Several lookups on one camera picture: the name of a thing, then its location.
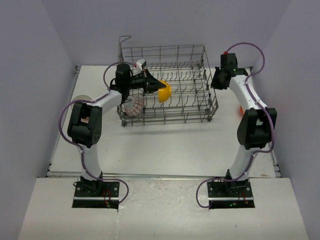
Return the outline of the grey wire dish rack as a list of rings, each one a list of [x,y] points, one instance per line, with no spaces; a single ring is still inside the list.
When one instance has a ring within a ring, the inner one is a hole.
[[[210,122],[218,110],[212,73],[203,44],[135,46],[131,36],[119,37],[118,59],[146,61],[145,69],[162,88],[156,92],[132,89],[128,103],[118,106],[122,126]]]

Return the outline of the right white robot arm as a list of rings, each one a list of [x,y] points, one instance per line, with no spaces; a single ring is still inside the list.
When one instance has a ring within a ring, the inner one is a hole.
[[[241,191],[239,182],[249,178],[256,156],[272,151],[265,149],[267,144],[274,146],[277,110],[259,98],[249,82],[250,77],[245,68],[238,67],[236,54],[225,51],[220,56],[220,66],[215,68],[210,85],[215,90],[230,89],[243,111],[236,133],[239,149],[223,184],[224,193],[230,197]]]

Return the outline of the orange plastic bowl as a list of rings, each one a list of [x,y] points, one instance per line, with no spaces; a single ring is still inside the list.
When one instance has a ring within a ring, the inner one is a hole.
[[[240,106],[240,113],[241,113],[242,116],[244,115],[244,110],[243,110],[243,108],[241,106]]]

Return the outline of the teal white bowl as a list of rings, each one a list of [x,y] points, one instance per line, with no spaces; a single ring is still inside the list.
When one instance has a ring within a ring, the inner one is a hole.
[[[92,101],[92,98],[89,97],[88,95],[78,95],[76,96],[72,102],[76,103],[76,102],[84,102],[84,103],[87,103],[87,102],[91,102]]]

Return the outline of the yellow bowl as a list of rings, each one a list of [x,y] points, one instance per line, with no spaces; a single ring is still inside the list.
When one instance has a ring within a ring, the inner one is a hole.
[[[172,87],[166,81],[160,81],[166,85],[166,88],[158,90],[158,102],[164,103],[172,96]]]

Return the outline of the red patterned white bowl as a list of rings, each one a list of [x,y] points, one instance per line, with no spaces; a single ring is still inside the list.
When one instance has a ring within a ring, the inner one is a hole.
[[[130,96],[123,104],[123,107],[128,116],[138,116],[143,112],[144,99],[138,95]]]

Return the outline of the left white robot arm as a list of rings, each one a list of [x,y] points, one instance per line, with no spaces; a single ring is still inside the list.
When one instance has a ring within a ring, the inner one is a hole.
[[[67,127],[68,140],[79,149],[82,165],[80,181],[86,190],[97,197],[103,193],[103,172],[99,165],[97,143],[102,135],[103,115],[123,106],[130,116],[138,115],[144,107],[143,99],[130,95],[131,90],[143,94],[157,93],[158,102],[172,96],[171,86],[158,80],[146,68],[146,61],[116,62],[115,77],[106,85],[107,92],[94,100],[79,99],[71,102],[72,111]]]

